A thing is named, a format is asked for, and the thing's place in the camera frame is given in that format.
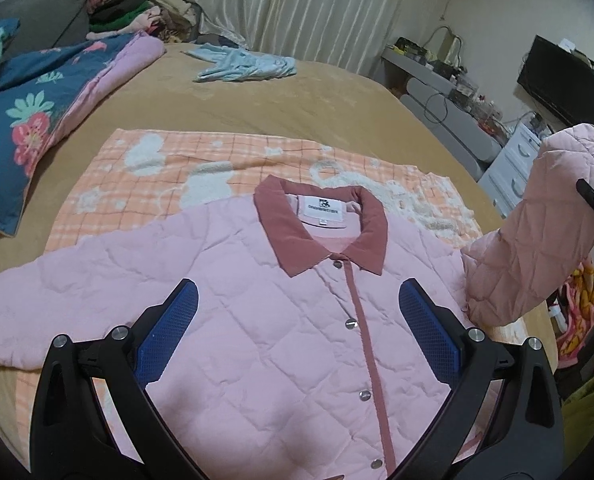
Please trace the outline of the green sleeve forearm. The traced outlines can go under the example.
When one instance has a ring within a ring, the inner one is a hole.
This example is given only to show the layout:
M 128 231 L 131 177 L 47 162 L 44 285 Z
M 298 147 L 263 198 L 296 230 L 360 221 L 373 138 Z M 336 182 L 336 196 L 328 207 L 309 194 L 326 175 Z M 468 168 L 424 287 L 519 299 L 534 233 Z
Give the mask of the green sleeve forearm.
M 570 466 L 594 437 L 594 377 L 562 404 L 565 466 Z M 576 479 L 594 479 L 594 466 L 584 468 Z

